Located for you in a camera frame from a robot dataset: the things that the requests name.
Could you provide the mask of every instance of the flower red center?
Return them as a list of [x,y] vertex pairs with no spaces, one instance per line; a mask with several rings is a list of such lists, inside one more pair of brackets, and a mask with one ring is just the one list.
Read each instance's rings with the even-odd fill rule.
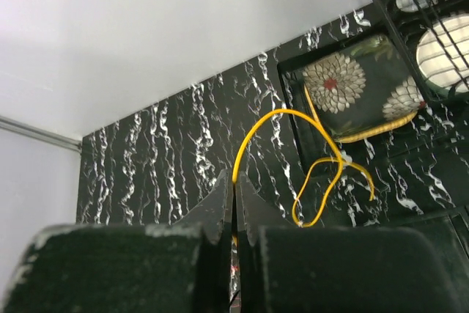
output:
[[324,88],[329,89],[330,91],[337,87],[337,80],[335,78],[328,78],[324,81]]

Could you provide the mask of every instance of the flower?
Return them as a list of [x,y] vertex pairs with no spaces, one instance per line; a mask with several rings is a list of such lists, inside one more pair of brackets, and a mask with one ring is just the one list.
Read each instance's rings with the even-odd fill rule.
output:
[[401,86],[398,86],[388,101],[383,105],[383,114],[387,120],[404,117],[425,106],[424,98],[416,86],[412,76],[409,76]]
[[313,104],[337,114],[350,107],[365,88],[365,72],[354,60],[335,53],[303,71],[305,85]]

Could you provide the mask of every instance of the white wall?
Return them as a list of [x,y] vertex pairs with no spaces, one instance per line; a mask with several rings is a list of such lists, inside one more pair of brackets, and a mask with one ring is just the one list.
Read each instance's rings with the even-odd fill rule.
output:
[[0,0],[0,115],[79,139],[370,1]]
[[0,298],[43,227],[75,223],[80,155],[0,130]]

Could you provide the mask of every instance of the yellow cable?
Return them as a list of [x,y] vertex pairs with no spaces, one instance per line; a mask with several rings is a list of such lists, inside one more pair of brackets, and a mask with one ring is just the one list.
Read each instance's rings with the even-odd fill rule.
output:
[[[291,114],[291,115],[295,115],[295,116],[300,117],[300,118],[306,120],[307,122],[309,122],[311,125],[313,125],[322,134],[322,136],[325,138],[326,142],[329,144],[330,148],[332,149],[333,153],[336,155],[335,158],[321,158],[321,159],[319,159],[318,161],[314,162],[314,164],[309,169],[309,172],[308,172],[306,180],[303,184],[303,187],[301,188],[300,193],[297,195],[297,197],[295,199],[295,202],[294,202],[294,205],[293,205],[292,217],[293,217],[293,221],[298,226],[300,226],[300,227],[312,227],[313,225],[315,225],[317,223],[320,216],[322,215],[322,211],[324,210],[325,203],[328,200],[328,196],[329,196],[330,191],[332,191],[332,188],[336,185],[337,181],[339,181],[340,175],[341,175],[342,170],[344,168],[344,163],[346,163],[346,165],[350,165],[350,166],[360,170],[361,172],[363,172],[365,174],[366,179],[368,180],[368,183],[369,183],[369,186],[370,186],[371,194],[372,194],[370,199],[373,199],[373,197],[374,197],[374,186],[373,186],[373,181],[372,181],[371,175],[365,170],[365,168],[363,168],[362,166],[359,166],[356,163],[344,162],[344,159],[341,156],[339,148],[337,148],[337,146],[334,143],[334,141],[332,140],[332,138],[325,131],[324,127],[319,122],[319,118],[317,117],[315,112],[313,113],[313,115],[314,115],[314,118],[316,120],[312,119],[311,117],[309,117],[308,115],[306,115],[306,114],[304,114],[300,111],[296,111],[296,110],[292,110],[292,109],[276,109],[276,110],[268,112],[258,122],[256,122],[256,124],[248,132],[248,134],[246,135],[246,137],[243,140],[243,143],[241,144],[240,149],[238,150],[238,153],[236,155],[236,159],[234,160],[233,175],[232,175],[233,185],[235,185],[236,182],[237,182],[237,176],[238,176],[238,173],[239,173],[239,170],[240,170],[241,159],[243,158],[244,151],[245,151],[246,147],[248,146],[248,143],[251,140],[252,136],[257,132],[257,130],[262,126],[262,124],[264,122],[266,122],[268,119],[270,119],[273,115],[276,115],[276,114]],[[312,169],[317,164],[324,163],[326,161],[336,162],[338,164],[336,176],[333,178],[332,183],[330,183],[330,185],[328,186],[328,189],[324,193],[324,197],[322,198],[321,206],[320,206],[320,208],[319,208],[319,210],[316,214],[316,217],[310,223],[301,224],[299,222],[296,214],[295,214],[296,213],[295,212],[296,204],[298,203],[299,198],[301,197],[301,195],[304,192],[306,184],[309,181],[309,175],[311,174]]]

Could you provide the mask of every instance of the metal strip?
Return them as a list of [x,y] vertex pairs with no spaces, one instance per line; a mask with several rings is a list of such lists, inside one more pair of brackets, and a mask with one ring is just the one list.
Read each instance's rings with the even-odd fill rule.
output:
[[74,152],[81,152],[81,141],[69,139],[55,133],[40,130],[39,128],[33,128],[32,126],[21,122],[7,119],[6,117],[0,117],[0,128],[32,139],[37,139],[38,141],[50,143],[58,147],[67,148]]

